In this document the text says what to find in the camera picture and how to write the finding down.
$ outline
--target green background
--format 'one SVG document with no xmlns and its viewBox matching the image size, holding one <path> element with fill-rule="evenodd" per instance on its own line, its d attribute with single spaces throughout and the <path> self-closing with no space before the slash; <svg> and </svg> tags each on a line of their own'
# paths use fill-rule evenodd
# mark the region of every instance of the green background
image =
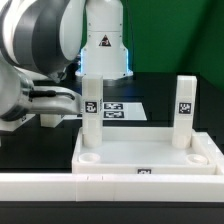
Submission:
<svg viewBox="0 0 224 224">
<path fill-rule="evenodd" d="M 134 31 L 135 72 L 200 72 L 224 90 L 224 0 L 128 2 Z M 122 3 L 123 41 L 132 58 L 126 0 Z"/>
</svg>

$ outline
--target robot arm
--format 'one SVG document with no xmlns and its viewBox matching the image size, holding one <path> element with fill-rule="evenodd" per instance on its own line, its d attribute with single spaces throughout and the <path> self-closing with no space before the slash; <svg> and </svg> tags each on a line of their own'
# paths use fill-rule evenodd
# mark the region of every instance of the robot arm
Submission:
<svg viewBox="0 0 224 224">
<path fill-rule="evenodd" d="M 1 0 L 1 119 L 12 121 L 26 113 L 80 113 L 79 94 L 60 87 L 35 87 L 15 67 L 59 82 L 61 71 L 80 48 L 84 5 L 85 0 Z"/>
</svg>

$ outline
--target white post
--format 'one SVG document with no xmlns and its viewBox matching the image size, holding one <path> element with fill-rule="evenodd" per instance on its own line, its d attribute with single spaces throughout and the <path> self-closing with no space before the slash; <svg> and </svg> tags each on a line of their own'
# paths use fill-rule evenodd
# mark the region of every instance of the white post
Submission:
<svg viewBox="0 0 224 224">
<path fill-rule="evenodd" d="M 84 146 L 94 148 L 102 144 L 103 77 L 85 76 L 82 80 Z"/>
<path fill-rule="evenodd" d="M 176 148 L 190 147 L 196 88 L 195 76 L 178 76 L 172 140 L 172 144 Z"/>
</svg>

